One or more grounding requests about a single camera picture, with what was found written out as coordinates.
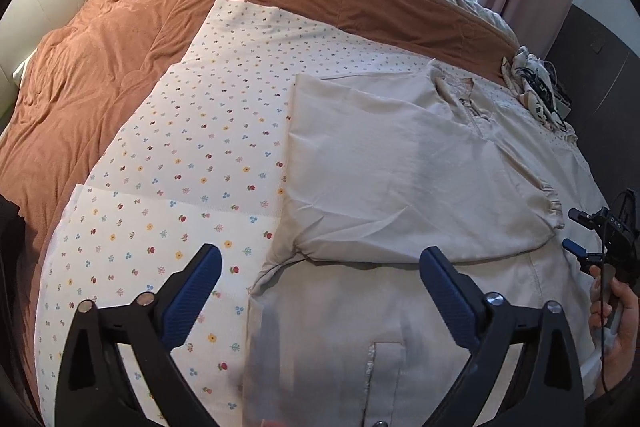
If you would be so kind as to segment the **person's right hand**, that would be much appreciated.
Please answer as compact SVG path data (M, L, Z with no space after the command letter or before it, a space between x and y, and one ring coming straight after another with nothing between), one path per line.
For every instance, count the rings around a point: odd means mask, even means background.
M589 270L594 278L591 291L590 317L588 320L591 332L600 329L602 322L612 313L612 307L607 303L600 305L601 270L591 267ZM632 289L617 279L611 282L612 293L620 299L620 309L623 310L618 324L617 336L613 347L605 355L602 369L604 383L597 384L593 396L599 398L604 394L604 388L612 389L619 384L631 371L634 364L639 329L639 300Z

